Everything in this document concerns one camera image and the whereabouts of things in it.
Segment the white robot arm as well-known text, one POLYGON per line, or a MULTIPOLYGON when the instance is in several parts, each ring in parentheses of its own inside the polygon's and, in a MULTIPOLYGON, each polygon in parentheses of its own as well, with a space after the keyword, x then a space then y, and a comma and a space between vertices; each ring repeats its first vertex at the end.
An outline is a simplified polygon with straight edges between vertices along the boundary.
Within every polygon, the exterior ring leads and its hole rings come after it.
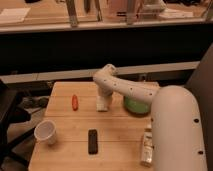
POLYGON ((98 105, 117 92, 150 106, 153 171, 208 171, 201 114, 195 96, 177 85, 160 87, 115 76, 107 64, 93 75, 98 105))

